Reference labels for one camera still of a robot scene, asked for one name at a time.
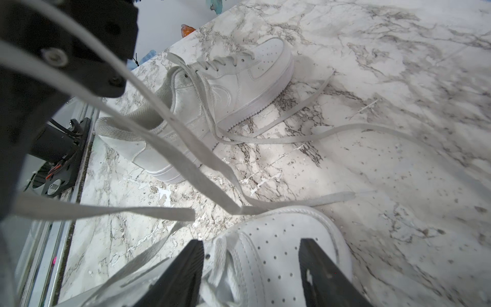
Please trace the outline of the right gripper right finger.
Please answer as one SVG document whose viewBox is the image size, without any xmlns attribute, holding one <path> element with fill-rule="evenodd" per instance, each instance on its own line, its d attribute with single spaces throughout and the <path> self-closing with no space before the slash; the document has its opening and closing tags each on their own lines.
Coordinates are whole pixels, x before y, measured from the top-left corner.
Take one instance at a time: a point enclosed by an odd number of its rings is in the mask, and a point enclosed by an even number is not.
<svg viewBox="0 0 491 307">
<path fill-rule="evenodd" d="M 300 240 L 299 267 L 306 306 L 371 306 L 315 240 Z"/>
</svg>

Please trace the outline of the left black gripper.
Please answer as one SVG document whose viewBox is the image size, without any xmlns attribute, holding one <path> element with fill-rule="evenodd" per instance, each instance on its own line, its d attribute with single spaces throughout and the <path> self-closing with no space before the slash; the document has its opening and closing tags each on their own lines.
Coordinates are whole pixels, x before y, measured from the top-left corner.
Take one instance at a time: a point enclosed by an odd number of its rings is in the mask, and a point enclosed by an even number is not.
<svg viewBox="0 0 491 307">
<path fill-rule="evenodd" d="M 98 38 L 121 61 L 134 55 L 138 9 L 132 1 L 51 1 Z M 74 35 L 19 1 L 1 2 L 1 40 L 60 69 L 99 97 L 116 98 L 126 81 Z M 35 134 L 69 96 L 12 70 L 1 69 L 1 216 L 7 216 L 24 158 Z"/>
</svg>

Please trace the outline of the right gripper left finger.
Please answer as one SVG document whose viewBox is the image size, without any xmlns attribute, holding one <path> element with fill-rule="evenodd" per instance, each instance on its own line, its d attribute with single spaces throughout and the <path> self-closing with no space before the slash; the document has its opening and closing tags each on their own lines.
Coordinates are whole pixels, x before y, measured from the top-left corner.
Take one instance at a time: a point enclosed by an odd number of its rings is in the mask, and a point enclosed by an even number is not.
<svg viewBox="0 0 491 307">
<path fill-rule="evenodd" d="M 190 241 L 135 306 L 196 306 L 204 258 L 203 242 Z"/>
</svg>

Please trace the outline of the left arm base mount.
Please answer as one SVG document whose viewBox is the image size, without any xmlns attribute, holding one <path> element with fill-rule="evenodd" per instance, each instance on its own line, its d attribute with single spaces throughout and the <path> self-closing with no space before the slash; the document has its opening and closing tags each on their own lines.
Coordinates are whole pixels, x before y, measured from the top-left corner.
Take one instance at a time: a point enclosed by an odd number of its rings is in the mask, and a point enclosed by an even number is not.
<svg viewBox="0 0 491 307">
<path fill-rule="evenodd" d="M 46 197 L 60 196 L 75 186 L 92 120 L 70 120 L 70 128 L 50 119 L 28 151 L 44 164 L 32 173 L 24 190 Z"/>
</svg>

